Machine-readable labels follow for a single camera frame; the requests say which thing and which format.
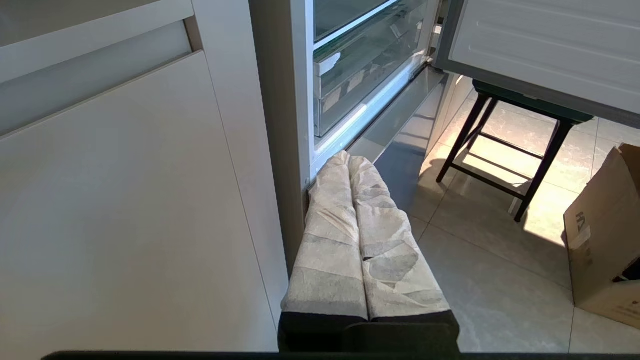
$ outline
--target tile floor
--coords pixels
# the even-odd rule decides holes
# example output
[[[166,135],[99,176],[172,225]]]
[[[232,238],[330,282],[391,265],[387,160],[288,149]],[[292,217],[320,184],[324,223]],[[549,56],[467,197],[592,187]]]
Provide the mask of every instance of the tile floor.
[[[564,211],[612,147],[640,146],[640,130],[604,119],[575,127],[518,224],[508,213],[513,197],[453,169],[442,184],[435,182],[475,96],[424,162],[409,210],[414,235],[460,323],[461,351],[640,354],[640,330],[574,308],[561,240]],[[501,104],[484,130],[543,152],[553,121]],[[525,186],[538,166],[484,138],[458,161],[515,187]]]

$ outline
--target cardboard box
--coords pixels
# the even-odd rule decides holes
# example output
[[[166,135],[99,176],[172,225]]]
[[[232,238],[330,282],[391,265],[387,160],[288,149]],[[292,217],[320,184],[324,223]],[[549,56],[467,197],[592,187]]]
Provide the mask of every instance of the cardboard box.
[[[640,280],[621,281],[640,257],[639,194],[640,147],[623,144],[564,213],[564,226],[575,305],[640,329]]]

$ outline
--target cabinet door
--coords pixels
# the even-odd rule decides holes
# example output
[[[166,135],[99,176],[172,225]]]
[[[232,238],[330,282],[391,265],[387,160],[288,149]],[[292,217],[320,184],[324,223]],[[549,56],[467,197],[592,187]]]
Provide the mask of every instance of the cabinet door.
[[[0,138],[0,358],[276,350],[204,53]]]
[[[637,122],[640,1],[451,0],[436,66]]]

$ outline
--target open freezer door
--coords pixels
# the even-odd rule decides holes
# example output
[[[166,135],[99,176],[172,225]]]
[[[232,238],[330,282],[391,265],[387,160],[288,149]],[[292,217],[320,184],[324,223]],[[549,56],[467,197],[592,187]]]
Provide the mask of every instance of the open freezer door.
[[[435,67],[640,127],[640,1],[449,0]]]

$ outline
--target stool leg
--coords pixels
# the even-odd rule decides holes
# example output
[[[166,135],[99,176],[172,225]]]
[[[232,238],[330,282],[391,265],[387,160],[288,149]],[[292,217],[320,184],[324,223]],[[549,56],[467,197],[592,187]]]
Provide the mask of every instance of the stool leg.
[[[482,129],[484,129],[486,122],[489,121],[489,117],[491,117],[491,114],[493,113],[493,110],[495,109],[496,105],[498,105],[498,100],[492,98],[491,101],[489,102],[489,105],[486,107],[484,114],[482,114],[482,117],[480,118],[480,123],[478,124],[476,129],[473,130],[473,132],[471,133],[471,138],[469,139],[469,143],[467,144],[467,150],[471,150],[471,146],[473,146],[476,143],[476,140],[478,139],[480,132],[482,132]]]
[[[554,159],[558,154],[558,151],[560,151],[560,147],[562,147],[564,139],[569,135],[569,130],[571,130],[572,127],[573,125],[569,122],[559,121],[558,124],[556,124],[554,135],[547,146],[547,151],[545,152],[545,156],[542,158],[542,163],[531,181],[531,186],[529,187],[529,190],[527,190],[527,195],[522,199],[522,204],[520,205],[520,209],[518,209],[518,213],[514,219],[516,222],[520,222],[524,212],[527,211],[529,204],[533,200],[534,195],[536,195],[542,180],[544,180],[545,175],[549,171],[551,164],[554,162]]]
[[[460,151],[462,146],[465,144],[467,135],[469,135],[471,128],[476,123],[476,120],[478,116],[480,116],[480,112],[484,108],[484,104],[486,104],[486,101],[488,99],[489,97],[487,95],[478,94],[478,99],[476,100],[474,107],[471,109],[471,113],[469,113],[469,116],[467,117],[467,121],[465,122],[465,125],[462,127],[462,130],[460,131],[460,135],[458,135],[458,139],[456,139],[456,143],[453,145],[453,149],[451,149],[451,152],[449,153],[449,157],[447,157],[447,160],[444,162],[444,165],[442,165],[442,170],[440,171],[440,174],[438,174],[436,183],[441,183],[442,179],[444,179],[444,175],[447,174],[447,170],[449,169],[449,167],[451,167],[451,164],[453,164],[453,161],[456,159],[456,156],[458,155],[458,151]]]

